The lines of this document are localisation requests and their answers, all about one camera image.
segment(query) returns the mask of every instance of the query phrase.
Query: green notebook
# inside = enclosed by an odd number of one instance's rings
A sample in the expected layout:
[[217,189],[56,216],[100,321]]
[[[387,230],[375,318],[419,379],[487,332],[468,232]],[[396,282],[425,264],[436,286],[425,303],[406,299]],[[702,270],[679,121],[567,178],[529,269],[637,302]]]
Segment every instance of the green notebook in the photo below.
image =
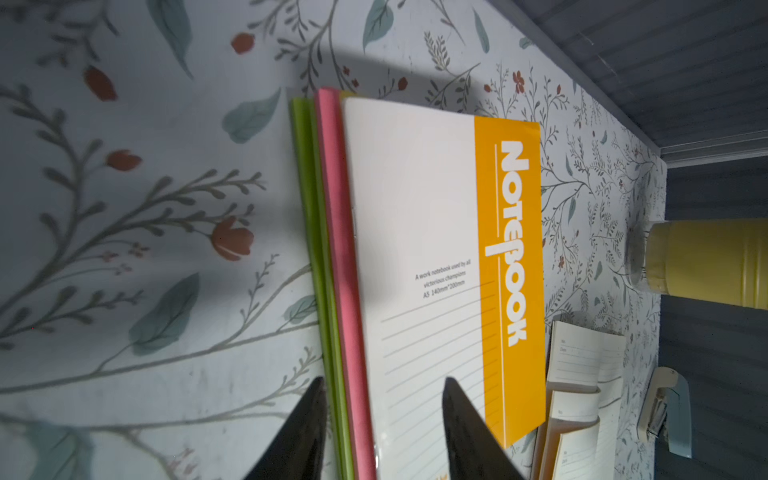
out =
[[299,165],[301,201],[306,223],[306,239],[310,251],[312,279],[317,301],[317,319],[320,342],[323,344],[323,363],[326,370],[328,400],[333,413],[336,433],[336,460],[339,477],[354,480],[352,443],[349,438],[349,415],[346,409],[346,390],[342,370],[339,322],[336,318],[336,295],[333,292],[333,269],[328,244],[326,201],[317,139],[315,104],[306,98],[291,101],[293,117],[293,143]]

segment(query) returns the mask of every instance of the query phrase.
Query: floral wallpaper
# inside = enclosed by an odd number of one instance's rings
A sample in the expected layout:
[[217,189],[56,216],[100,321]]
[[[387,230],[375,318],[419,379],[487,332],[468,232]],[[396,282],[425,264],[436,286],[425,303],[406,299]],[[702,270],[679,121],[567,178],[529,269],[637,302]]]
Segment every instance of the floral wallpaper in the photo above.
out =
[[3,0],[0,24],[3,478],[252,467],[323,374],[287,108],[320,86],[541,125],[546,321],[627,336],[615,476],[653,476],[659,298],[623,255],[666,167],[492,7]]

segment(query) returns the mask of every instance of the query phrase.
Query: notebook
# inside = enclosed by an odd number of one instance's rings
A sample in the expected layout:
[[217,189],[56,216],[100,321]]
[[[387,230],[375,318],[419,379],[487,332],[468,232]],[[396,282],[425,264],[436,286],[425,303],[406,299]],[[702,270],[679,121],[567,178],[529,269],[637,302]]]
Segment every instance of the notebook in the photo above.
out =
[[294,98],[290,107],[307,246],[317,301],[320,342],[323,347],[323,365],[328,385],[329,408],[332,413],[333,430],[336,433],[336,461],[339,477],[342,480],[354,480],[353,452],[349,438],[349,417],[326,227],[326,202],[315,106],[311,100]]
[[357,480],[376,480],[339,91],[319,89],[315,105],[354,469]]
[[545,419],[539,126],[343,101],[381,480],[444,478],[456,378],[507,448]]
[[548,417],[536,438],[531,478],[614,477],[625,346],[623,336],[553,324]]

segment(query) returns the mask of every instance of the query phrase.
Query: yellow container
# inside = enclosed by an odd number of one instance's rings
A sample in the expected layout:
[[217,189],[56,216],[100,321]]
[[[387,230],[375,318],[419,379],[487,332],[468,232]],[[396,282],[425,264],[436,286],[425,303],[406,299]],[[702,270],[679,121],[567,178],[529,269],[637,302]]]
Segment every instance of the yellow container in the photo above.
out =
[[768,310],[768,219],[656,223],[645,276],[658,293]]

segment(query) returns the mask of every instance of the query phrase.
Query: gray wall panel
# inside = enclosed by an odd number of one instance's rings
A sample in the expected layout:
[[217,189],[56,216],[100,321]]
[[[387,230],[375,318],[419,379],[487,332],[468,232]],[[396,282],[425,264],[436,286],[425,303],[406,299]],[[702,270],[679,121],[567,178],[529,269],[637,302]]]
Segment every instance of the gray wall panel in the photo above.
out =
[[509,1],[661,147],[768,127],[765,0]]
[[[768,158],[669,170],[668,220],[740,217],[768,217]],[[662,297],[659,364],[688,380],[694,458],[659,443],[656,478],[768,478],[767,346],[766,310]]]

